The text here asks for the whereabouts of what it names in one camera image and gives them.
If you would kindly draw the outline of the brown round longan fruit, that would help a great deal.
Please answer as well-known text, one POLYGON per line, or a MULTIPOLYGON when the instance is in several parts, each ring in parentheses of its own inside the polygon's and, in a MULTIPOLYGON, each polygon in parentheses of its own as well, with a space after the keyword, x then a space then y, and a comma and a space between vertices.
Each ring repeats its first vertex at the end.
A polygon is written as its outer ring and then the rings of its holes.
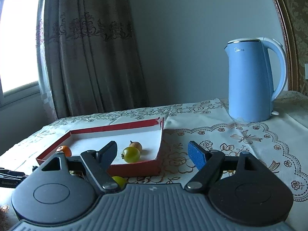
POLYGON ((130 141, 130 145, 129 147, 134 147, 134 148, 137 148, 137 150, 142 153, 142 145, 139 143, 139 142, 132 142, 130 141))

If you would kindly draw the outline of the white wall socket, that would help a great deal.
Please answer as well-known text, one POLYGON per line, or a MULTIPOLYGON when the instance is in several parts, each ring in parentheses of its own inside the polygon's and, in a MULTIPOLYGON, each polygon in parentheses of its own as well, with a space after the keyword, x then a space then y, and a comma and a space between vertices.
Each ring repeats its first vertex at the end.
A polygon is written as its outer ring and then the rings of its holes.
POLYGON ((308 63, 304 64, 305 79, 308 80, 308 63))

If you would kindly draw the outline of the yellow-green small fruit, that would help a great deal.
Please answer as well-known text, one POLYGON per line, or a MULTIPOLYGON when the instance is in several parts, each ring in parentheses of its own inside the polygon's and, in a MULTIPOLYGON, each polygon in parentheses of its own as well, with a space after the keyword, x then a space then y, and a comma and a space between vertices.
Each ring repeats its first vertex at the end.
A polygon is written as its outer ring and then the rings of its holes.
POLYGON ((138 162, 139 159, 140 159, 140 156, 141 156, 140 151, 133 146, 129 146, 129 147, 125 148, 121 153, 121 158, 126 163, 138 162))

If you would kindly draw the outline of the yellow-green fruit outside box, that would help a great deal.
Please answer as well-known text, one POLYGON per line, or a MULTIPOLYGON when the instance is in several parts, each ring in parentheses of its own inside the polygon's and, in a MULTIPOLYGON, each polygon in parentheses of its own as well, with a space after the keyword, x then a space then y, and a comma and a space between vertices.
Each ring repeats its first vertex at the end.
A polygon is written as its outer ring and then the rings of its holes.
POLYGON ((112 176, 112 179, 120 186, 121 189, 125 188, 127 180, 120 176, 112 176))

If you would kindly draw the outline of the gold ornate headboard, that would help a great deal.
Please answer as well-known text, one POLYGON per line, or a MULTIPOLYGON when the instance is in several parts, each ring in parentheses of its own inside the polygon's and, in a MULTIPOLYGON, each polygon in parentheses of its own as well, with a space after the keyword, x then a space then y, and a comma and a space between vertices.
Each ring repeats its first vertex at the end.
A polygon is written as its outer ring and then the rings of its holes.
POLYGON ((288 89, 307 95, 307 0, 273 0, 287 56, 288 89))

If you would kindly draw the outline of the window with grey frame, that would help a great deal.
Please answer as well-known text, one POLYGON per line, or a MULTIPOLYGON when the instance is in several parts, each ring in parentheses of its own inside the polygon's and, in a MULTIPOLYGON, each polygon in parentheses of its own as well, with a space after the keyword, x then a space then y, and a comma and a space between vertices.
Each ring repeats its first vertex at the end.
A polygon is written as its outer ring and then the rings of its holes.
POLYGON ((39 0, 1 0, 1 106, 38 93, 39 0))

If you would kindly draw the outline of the white floral tablecloth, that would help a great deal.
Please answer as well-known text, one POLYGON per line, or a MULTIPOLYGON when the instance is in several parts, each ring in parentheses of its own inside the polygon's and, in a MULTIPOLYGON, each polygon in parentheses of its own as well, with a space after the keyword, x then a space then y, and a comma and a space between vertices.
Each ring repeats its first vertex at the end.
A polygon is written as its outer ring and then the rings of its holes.
POLYGON ((30 174, 36 158, 70 130, 162 117, 162 170, 158 176, 133 177, 130 182, 185 183, 196 174, 187 144, 237 156, 249 151, 276 174, 293 193, 287 222, 307 230, 307 96, 285 91, 275 101, 277 116, 261 123, 240 123, 228 114, 227 100, 173 104, 59 119, 15 144, 1 156, 1 167, 30 174))

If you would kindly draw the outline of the brown patterned curtain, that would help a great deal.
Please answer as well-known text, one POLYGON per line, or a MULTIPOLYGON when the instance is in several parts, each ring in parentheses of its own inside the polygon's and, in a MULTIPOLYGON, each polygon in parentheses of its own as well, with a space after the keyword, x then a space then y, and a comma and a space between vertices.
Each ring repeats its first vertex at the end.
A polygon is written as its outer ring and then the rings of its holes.
POLYGON ((148 106, 128 0, 39 0, 36 47, 49 120, 148 106))

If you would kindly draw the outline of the light blue electric kettle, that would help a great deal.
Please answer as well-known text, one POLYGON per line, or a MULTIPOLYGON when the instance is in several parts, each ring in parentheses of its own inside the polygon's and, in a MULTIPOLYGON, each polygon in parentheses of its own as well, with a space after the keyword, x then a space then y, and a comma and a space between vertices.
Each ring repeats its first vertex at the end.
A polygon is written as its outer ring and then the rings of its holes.
POLYGON ((229 115, 239 121, 266 121, 274 100, 287 82, 287 59, 282 44, 267 37, 234 39, 224 48, 229 60, 229 115), (280 80, 274 88, 268 51, 276 53, 280 80))

